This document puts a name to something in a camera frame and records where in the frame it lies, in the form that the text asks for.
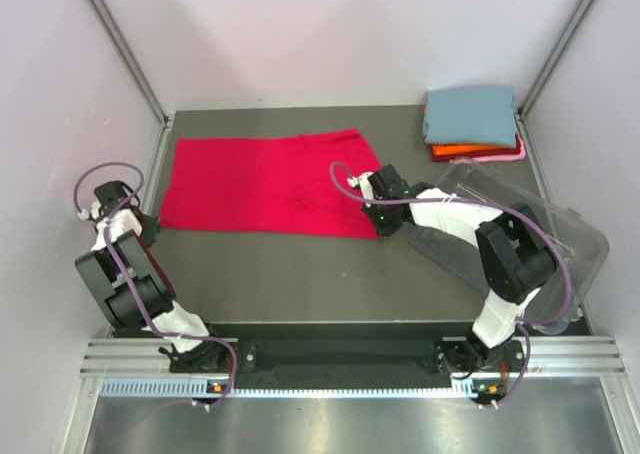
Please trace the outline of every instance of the red cloth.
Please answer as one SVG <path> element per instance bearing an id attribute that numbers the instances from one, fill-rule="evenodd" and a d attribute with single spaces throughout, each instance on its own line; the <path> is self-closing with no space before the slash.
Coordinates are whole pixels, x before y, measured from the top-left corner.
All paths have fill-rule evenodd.
<path id="1" fill-rule="evenodd" d="M 334 161 L 355 175 L 381 167 L 357 129 L 281 139 L 180 140 L 161 223 L 177 229 L 377 238 L 361 204 L 331 182 Z M 346 174 L 338 175 L 346 185 Z"/>

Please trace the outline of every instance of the stack of folded clothes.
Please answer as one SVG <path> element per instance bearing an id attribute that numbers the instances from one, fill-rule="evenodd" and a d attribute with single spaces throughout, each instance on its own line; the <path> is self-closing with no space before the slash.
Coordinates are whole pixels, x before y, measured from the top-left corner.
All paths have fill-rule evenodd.
<path id="1" fill-rule="evenodd" d="M 478 162 L 524 159 L 511 87 L 429 91 L 424 138 L 434 161 L 471 157 Z"/>

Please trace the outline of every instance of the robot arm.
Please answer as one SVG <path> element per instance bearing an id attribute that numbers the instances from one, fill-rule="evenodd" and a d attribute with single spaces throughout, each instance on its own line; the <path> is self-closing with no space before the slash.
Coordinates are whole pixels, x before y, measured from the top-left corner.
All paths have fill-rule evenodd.
<path id="1" fill-rule="evenodd" d="M 442 199 L 442 202 L 403 205 L 363 205 L 381 237 L 398 231 L 404 222 L 438 229 L 475 246 L 490 287 L 482 312 L 473 323 L 468 345 L 482 369 L 499 361 L 515 333 L 516 323 L 556 264 L 544 242 L 521 220 L 493 207 L 447 202 L 455 198 L 425 183 L 410 187 L 395 168 L 364 173 L 349 180 L 365 199 Z M 524 204 L 511 206 L 538 223 Z"/>
<path id="2" fill-rule="evenodd" d="M 161 332 L 209 336 L 203 320 L 187 312 L 176 302 L 176 294 L 160 266 L 148 250 L 159 232 L 158 219 L 143 214 L 137 205 L 127 204 L 111 219 L 107 216 L 128 194 L 126 184 L 107 182 L 94 190 L 96 200 L 85 220 L 94 224 L 97 237 L 91 251 L 76 259 L 78 273 L 89 288 L 102 313 L 116 328 L 149 330 L 135 303 L 131 290 L 109 254 L 104 240 L 108 227 L 111 243 L 119 252 L 132 275 L 154 326 Z M 224 348 L 201 340 L 165 336 L 173 352 L 164 352 L 171 359 L 174 371 L 210 371 L 222 362 Z"/>

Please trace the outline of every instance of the transparent plastic container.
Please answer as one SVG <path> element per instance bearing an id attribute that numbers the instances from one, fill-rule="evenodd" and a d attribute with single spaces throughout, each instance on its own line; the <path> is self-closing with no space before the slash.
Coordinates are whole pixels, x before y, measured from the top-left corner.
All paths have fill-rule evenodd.
<path id="1" fill-rule="evenodd" d="M 564 256 L 571 272 L 573 299 L 562 319 L 553 324 L 535 326 L 547 334 L 566 329 L 584 299 L 595 275 L 609 252 L 609 243 L 597 229 L 580 220 L 576 213 L 565 211 L 505 179 L 491 167 L 470 159 L 452 164 L 436 187 L 460 197 L 483 199 L 511 206 L 515 202 L 529 205 L 541 227 L 550 235 Z M 489 286 L 482 270 L 478 250 L 465 241 L 435 229 L 406 226 L 409 243 L 451 274 L 486 296 Z M 528 318 L 553 316 L 564 300 L 564 279 L 557 269 L 540 293 L 527 307 Z"/>

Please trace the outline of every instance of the metal floor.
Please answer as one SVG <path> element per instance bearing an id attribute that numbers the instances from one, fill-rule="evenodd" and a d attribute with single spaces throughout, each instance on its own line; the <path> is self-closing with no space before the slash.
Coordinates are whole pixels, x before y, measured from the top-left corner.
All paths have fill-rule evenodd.
<path id="1" fill-rule="evenodd" d="M 161 399 L 101 399 L 117 437 Z M 171 406 L 109 445 L 97 432 L 86 454 L 621 453 L 597 379 L 528 380 L 499 411 L 468 400 L 229 400 L 205 414 Z"/>
<path id="2" fill-rule="evenodd" d="M 178 139 L 283 137 L 356 127 L 383 164 L 412 184 L 434 182 L 421 106 L 185 111 L 175 117 L 154 212 L 169 186 Z M 496 163 L 537 193 L 528 161 Z M 471 320 L 483 299 L 417 253 L 386 241 L 276 233 L 164 230 L 152 252 L 188 310 L 214 322 Z"/>

